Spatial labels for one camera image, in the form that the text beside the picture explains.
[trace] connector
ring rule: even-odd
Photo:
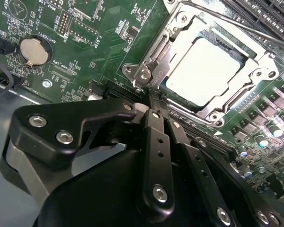
[[[16,46],[16,44],[0,38],[0,54],[7,55],[13,53],[16,49]]]

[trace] cpu socket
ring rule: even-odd
[[[138,90],[164,91],[171,109],[222,127],[246,92],[279,76],[275,56],[236,26],[185,1],[165,3],[170,17],[141,64],[125,64],[122,71]]]

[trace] motherboard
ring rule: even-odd
[[[25,39],[22,57],[32,67],[17,53],[0,60],[25,89],[54,103],[80,101],[92,80],[130,89],[120,67],[139,63],[168,15],[157,0],[5,0],[0,9],[0,37]],[[31,53],[35,36],[50,50]]]
[[[0,61],[23,88],[53,103],[86,100],[94,83],[132,96],[158,88],[171,116],[235,149],[245,164],[240,173],[261,191],[269,176],[284,178],[284,49],[177,3],[3,0],[0,37],[19,48]],[[199,3],[284,41],[284,0]],[[240,86],[230,86],[239,72]]]

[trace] cable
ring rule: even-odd
[[[0,62],[0,70],[5,73],[9,79],[9,84],[0,92],[0,97],[4,96],[14,86],[14,78],[4,64]]]
[[[235,26],[237,26],[239,28],[242,28],[243,30],[246,30],[246,31],[248,31],[250,33],[256,34],[256,35],[258,35],[258,36],[260,36],[262,38],[265,38],[265,39],[267,39],[267,40],[269,40],[269,41],[271,41],[271,42],[273,42],[275,44],[278,44],[278,45],[280,45],[280,46],[282,46],[284,48],[284,41],[282,41],[282,40],[273,38],[270,35],[267,35],[265,33],[257,31],[256,29],[253,29],[251,27],[243,25],[243,24],[241,24],[241,23],[239,23],[239,22],[237,22],[237,21],[235,21],[235,20],[233,20],[233,19],[231,19],[229,17],[226,17],[226,16],[224,16],[224,15],[222,15],[220,13],[217,13],[215,11],[212,11],[212,10],[206,8],[206,7],[203,7],[203,6],[200,6],[198,4],[195,4],[195,3],[191,2],[191,1],[183,1],[182,3],[186,4],[186,5],[189,5],[189,6],[193,7],[193,8],[199,9],[199,10],[205,12],[205,13],[208,13],[208,14],[210,14],[210,15],[218,18],[218,19],[224,20],[224,21],[226,21],[226,22],[228,22],[230,24],[233,24],[233,25],[235,25]]]

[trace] screw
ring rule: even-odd
[[[42,82],[42,86],[45,88],[50,88],[53,86],[53,83],[49,79],[44,79]]]
[[[261,174],[265,173],[265,167],[263,166],[259,167],[259,173]]]
[[[275,77],[276,76],[276,72],[275,71],[272,71],[272,72],[270,72],[269,74],[268,74],[268,77],[269,78],[273,78],[273,77]]]
[[[56,139],[62,144],[70,144],[74,141],[73,136],[67,131],[58,132]]]
[[[180,125],[179,125],[179,123],[178,122],[173,122],[172,123],[177,129],[179,129],[180,128]]]
[[[131,74],[132,73],[132,68],[126,67],[124,71],[125,71],[126,74]]]
[[[31,116],[29,119],[28,119],[28,122],[34,126],[34,127],[37,127],[37,128],[42,128],[44,126],[47,125],[47,120],[44,118],[44,117],[41,117],[41,116]]]
[[[182,18],[181,18],[181,21],[184,23],[185,21],[187,21],[187,16],[183,16]]]
[[[268,218],[261,212],[258,211],[257,212],[257,217],[260,219],[260,221],[262,221],[265,225],[269,224]]]
[[[154,186],[152,190],[153,196],[158,200],[159,202],[165,203],[167,202],[167,193],[164,190],[164,188],[160,186]]]
[[[160,118],[160,116],[159,116],[157,113],[152,113],[152,115],[153,115],[155,118]]]
[[[201,144],[202,147],[206,147],[206,143],[203,140],[199,140],[199,143]]]
[[[131,106],[129,106],[129,105],[124,105],[124,108],[126,109],[126,110],[129,110],[129,111],[131,111],[131,110],[133,110],[133,108],[131,107]]]
[[[269,216],[277,225],[280,224],[280,221],[275,217],[275,215],[273,215],[273,213],[269,213]]]
[[[231,218],[225,212],[225,210],[223,210],[222,208],[219,207],[217,209],[217,215],[218,215],[219,219],[224,223],[224,225],[226,225],[226,226],[231,225]]]
[[[142,79],[147,79],[147,75],[145,73],[141,74]]]

